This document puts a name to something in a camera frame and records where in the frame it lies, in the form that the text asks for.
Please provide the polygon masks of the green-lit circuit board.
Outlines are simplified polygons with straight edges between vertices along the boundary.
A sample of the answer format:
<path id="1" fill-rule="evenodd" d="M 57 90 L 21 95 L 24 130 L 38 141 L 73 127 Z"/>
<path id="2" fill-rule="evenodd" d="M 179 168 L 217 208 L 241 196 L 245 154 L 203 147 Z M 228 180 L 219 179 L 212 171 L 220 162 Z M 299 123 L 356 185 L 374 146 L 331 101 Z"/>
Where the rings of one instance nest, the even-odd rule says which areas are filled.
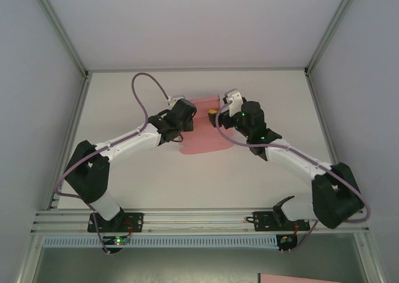
<path id="1" fill-rule="evenodd" d="M 104 236 L 103 241 L 107 246 L 124 246 L 130 242 L 130 236 Z"/>

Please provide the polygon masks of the aluminium mounting rail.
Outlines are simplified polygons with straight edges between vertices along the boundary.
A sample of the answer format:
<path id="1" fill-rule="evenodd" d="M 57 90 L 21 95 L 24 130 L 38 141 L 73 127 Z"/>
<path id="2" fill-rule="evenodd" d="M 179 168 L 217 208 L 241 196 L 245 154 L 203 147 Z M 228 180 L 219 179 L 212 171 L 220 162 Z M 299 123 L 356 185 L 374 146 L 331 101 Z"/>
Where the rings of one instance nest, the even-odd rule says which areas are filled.
<path id="1" fill-rule="evenodd" d="M 144 209 L 141 235 L 253 235 L 254 225 L 246 221 L 250 209 Z M 88 209 L 38 211 L 31 234 L 88 235 Z"/>

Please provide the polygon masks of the pink paper box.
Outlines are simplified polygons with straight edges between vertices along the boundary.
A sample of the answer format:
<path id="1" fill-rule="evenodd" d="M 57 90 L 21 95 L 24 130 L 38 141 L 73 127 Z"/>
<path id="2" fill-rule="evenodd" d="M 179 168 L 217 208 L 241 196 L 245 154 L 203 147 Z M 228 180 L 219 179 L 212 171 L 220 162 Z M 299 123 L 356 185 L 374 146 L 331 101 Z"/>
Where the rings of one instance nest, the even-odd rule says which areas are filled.
<path id="1" fill-rule="evenodd" d="M 197 112 L 193 118 L 192 132 L 183 132 L 183 141 L 180 142 L 180 153 L 183 155 L 196 155 L 214 151 L 227 150 L 233 143 L 222 137 L 217 128 L 212 126 L 208 112 L 216 113 L 220 107 L 219 95 L 191 99 Z"/>

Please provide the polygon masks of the aluminium table side rail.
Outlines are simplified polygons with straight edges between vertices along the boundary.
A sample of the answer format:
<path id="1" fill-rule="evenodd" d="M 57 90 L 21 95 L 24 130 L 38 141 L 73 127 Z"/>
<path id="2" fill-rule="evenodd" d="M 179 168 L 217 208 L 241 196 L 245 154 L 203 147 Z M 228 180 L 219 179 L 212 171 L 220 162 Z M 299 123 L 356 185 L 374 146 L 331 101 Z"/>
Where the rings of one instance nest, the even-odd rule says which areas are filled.
<path id="1" fill-rule="evenodd" d="M 356 207 L 358 203 L 356 197 L 350 196 L 354 177 L 349 166 L 339 162 L 334 156 L 326 123 L 324 122 L 320 105 L 312 87 L 310 88 L 310 93 L 315 104 L 315 110 L 330 155 L 329 162 L 324 160 L 315 161 L 315 169 L 321 171 L 321 174 L 316 174 L 310 182 L 312 207 L 315 215 L 320 218 L 321 221 L 325 221 L 329 216 L 334 219 L 339 219 L 341 216 L 348 216 L 350 210 Z"/>
<path id="2" fill-rule="evenodd" d="M 82 83 L 80 85 L 80 90 L 77 96 L 77 100 L 74 103 L 72 109 L 72 115 L 69 120 L 69 124 L 67 126 L 66 136 L 62 144 L 60 157 L 56 164 L 56 169 L 53 175 L 52 183 L 50 184 L 49 199 L 45 210 L 50 210 L 52 208 L 52 203 L 55 195 L 54 186 L 57 180 L 60 178 L 60 176 L 64 173 L 65 167 L 68 164 L 70 153 L 72 151 L 75 136 L 77 133 L 77 129 L 79 127 L 79 122 L 84 108 L 85 100 L 87 98 L 87 93 L 89 90 L 91 78 L 92 74 L 88 72 L 87 75 L 83 78 Z"/>

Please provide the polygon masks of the pink paper stack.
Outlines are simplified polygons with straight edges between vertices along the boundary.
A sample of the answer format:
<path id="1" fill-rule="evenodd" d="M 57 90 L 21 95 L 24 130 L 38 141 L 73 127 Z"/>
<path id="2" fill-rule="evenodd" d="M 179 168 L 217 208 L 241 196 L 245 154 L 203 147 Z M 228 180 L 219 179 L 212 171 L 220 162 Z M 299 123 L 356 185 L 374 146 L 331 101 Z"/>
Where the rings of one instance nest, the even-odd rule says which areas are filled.
<path id="1" fill-rule="evenodd" d="M 296 276 L 259 273 L 257 277 L 257 283 L 369 283 L 369 282 L 368 280 L 365 281 L 327 280 L 327 279 L 313 279 L 308 277 L 296 277 Z"/>

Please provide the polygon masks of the aluminium frame post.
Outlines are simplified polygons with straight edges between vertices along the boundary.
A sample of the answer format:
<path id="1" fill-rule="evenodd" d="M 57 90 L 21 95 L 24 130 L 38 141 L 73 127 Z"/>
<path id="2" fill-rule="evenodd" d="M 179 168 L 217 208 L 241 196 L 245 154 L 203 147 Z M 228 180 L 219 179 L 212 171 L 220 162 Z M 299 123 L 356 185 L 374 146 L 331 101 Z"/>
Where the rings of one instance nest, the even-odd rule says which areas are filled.
<path id="1" fill-rule="evenodd" d="M 321 61 L 325 51 L 327 50 L 330 42 L 334 38 L 339 26 L 341 25 L 345 15 L 350 9 L 354 0 L 340 0 L 330 22 L 327 25 L 322 37 L 315 48 L 308 64 L 304 68 L 305 76 L 310 77 L 312 73 L 316 70 L 319 62 Z"/>
<path id="2" fill-rule="evenodd" d="M 87 70 L 85 64 L 82 62 L 77 49 L 74 47 L 65 27 L 63 26 L 60 17 L 58 16 L 54 6 L 50 0 L 37 0 L 40 7 L 42 8 L 45 17 L 48 19 L 50 25 L 52 26 L 56 36 L 58 37 L 63 48 L 70 57 L 72 63 L 75 65 L 76 69 L 79 71 L 84 79 L 89 76 L 89 71 Z"/>

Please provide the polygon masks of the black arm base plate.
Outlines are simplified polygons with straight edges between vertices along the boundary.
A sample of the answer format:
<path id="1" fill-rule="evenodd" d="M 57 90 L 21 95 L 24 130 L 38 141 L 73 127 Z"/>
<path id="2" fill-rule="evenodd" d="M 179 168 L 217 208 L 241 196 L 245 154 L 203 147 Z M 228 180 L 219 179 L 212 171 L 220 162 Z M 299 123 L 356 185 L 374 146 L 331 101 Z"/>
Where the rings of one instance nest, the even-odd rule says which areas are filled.
<path id="1" fill-rule="evenodd" d="M 297 221 L 288 220 L 283 214 L 272 211 L 255 211 L 252 214 L 255 231 L 264 232 L 294 232 L 308 231 L 310 224 L 303 219 Z"/>
<path id="2" fill-rule="evenodd" d="M 89 217 L 87 231 L 96 233 L 95 221 L 100 233 L 140 233 L 143 226 L 143 213 L 128 213 L 121 211 L 110 221 L 106 221 L 99 213 Z"/>

